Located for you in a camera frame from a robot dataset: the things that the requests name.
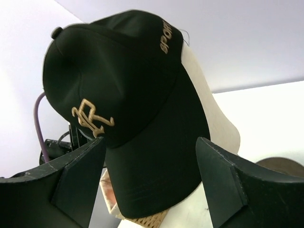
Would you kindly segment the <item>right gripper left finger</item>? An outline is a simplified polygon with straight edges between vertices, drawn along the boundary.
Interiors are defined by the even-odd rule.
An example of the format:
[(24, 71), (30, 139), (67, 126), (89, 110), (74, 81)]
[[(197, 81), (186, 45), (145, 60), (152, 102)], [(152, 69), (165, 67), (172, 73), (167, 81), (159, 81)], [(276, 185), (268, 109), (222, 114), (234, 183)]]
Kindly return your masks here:
[(87, 228), (106, 153), (103, 138), (0, 180), (2, 228)]

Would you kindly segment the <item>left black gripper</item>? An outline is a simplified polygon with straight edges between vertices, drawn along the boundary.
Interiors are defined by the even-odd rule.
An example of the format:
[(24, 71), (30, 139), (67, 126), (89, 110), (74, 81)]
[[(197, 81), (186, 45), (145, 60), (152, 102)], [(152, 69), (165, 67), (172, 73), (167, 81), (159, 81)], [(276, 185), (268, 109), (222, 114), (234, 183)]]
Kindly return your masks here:
[(93, 138), (85, 135), (76, 126), (69, 123), (68, 131), (63, 133), (58, 140), (44, 140), (40, 124), (38, 123), (38, 140), (41, 147), (39, 164), (46, 163), (44, 153), (48, 155), (49, 160), (51, 161), (78, 149), (92, 139)]

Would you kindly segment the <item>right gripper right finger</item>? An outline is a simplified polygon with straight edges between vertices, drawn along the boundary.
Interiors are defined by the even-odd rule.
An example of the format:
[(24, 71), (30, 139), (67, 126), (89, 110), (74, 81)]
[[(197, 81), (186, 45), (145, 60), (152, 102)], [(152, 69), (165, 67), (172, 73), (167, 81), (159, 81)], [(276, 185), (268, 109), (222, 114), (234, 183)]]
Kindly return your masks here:
[(196, 155), (215, 228), (302, 228), (304, 179), (234, 155), (206, 138)]

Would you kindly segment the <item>black baseball cap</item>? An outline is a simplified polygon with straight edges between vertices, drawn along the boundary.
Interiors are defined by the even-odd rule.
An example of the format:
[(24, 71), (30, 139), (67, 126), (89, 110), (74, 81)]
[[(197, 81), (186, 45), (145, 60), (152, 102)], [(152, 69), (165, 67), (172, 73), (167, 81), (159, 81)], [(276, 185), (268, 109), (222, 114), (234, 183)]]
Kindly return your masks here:
[(183, 37), (161, 17), (129, 10), (57, 28), (43, 66), (51, 106), (85, 135), (103, 137), (111, 182), (167, 210), (201, 183), (195, 144), (209, 137), (181, 62)]

